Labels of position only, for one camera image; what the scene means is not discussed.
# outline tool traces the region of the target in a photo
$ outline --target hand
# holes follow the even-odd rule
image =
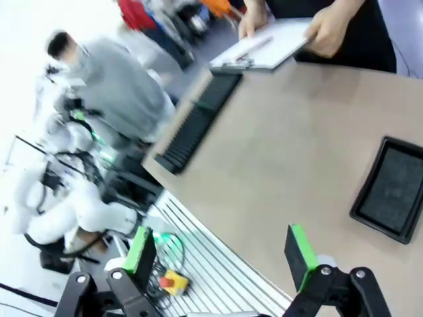
[[[339,1],[320,10],[305,32],[311,40],[307,49],[322,57],[335,55],[344,41],[348,23],[353,16],[351,10]]]
[[[239,39],[254,36],[254,31],[266,24],[268,24],[268,17],[264,2],[247,6],[247,11],[238,26]]]

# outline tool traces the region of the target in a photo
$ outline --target bolt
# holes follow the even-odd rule
[[[112,277],[113,277],[114,279],[121,279],[121,278],[122,278],[122,273],[120,273],[120,272],[114,272],[114,273],[112,274]]]
[[[329,267],[324,267],[322,268],[321,272],[323,275],[329,275],[332,272],[332,270]]]
[[[87,278],[85,277],[85,275],[80,275],[80,276],[78,276],[78,278],[77,278],[77,282],[78,282],[78,283],[84,283],[86,279],[87,279]]]
[[[359,279],[362,279],[365,276],[365,272],[362,270],[359,270],[357,271],[356,275]]]

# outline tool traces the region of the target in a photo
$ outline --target black tray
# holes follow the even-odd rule
[[[422,183],[423,147],[384,137],[350,216],[408,244],[422,210]]]

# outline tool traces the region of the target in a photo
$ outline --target wooden table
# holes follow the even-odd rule
[[[206,71],[181,102],[146,169],[291,296],[284,242],[287,225],[299,223],[316,253],[342,271],[371,268],[393,316],[423,316],[421,225],[402,245],[348,214],[384,135],[423,145],[423,82],[306,64],[247,73],[190,166],[174,176],[152,156],[210,78]]]

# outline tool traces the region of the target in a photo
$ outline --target red button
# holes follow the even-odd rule
[[[174,285],[174,281],[172,279],[168,279],[167,277],[164,277],[164,276],[160,278],[160,286],[162,288],[173,287],[173,285]]]

